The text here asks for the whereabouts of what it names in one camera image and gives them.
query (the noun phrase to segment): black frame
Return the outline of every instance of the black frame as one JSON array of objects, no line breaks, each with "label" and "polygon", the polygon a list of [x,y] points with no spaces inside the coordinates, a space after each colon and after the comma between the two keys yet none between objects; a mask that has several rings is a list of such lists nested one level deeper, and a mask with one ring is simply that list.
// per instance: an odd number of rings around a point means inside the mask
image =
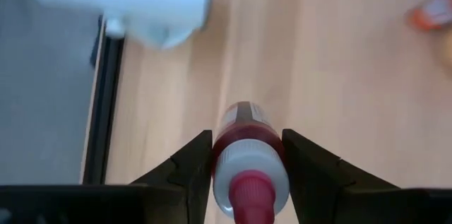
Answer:
[{"label": "black frame", "polygon": [[83,184],[104,184],[124,40],[105,36],[100,28],[99,59]]}]

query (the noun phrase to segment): plastic bottle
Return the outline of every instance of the plastic bottle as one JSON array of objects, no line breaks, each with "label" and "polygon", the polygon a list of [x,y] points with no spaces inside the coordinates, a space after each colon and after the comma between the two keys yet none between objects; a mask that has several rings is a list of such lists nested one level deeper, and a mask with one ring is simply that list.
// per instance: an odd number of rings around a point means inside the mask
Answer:
[{"label": "plastic bottle", "polygon": [[289,196],[284,147],[262,109],[230,106],[213,146],[213,193],[220,209],[240,224],[271,224]]},{"label": "plastic bottle", "polygon": [[452,23],[452,0],[427,0],[409,14],[411,23],[421,30],[438,30]]}]

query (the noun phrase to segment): wooden surface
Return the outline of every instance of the wooden surface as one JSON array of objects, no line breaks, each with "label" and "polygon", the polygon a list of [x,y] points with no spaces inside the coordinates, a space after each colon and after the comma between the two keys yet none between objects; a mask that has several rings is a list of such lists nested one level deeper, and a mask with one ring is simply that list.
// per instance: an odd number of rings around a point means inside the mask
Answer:
[{"label": "wooden surface", "polygon": [[[168,158],[238,100],[402,187],[452,187],[452,77],[422,0],[213,0],[206,28],[168,52],[128,41],[107,181]],[[231,223],[210,198],[206,223]],[[288,204],[277,223],[295,223]]]}]

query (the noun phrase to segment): orange object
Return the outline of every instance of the orange object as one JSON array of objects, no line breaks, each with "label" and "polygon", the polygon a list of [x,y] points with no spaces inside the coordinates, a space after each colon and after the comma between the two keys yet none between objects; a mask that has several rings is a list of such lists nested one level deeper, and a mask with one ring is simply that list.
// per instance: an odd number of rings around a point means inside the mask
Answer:
[{"label": "orange object", "polygon": [[437,30],[452,23],[452,0],[427,0],[409,14],[410,22],[421,30]]}]

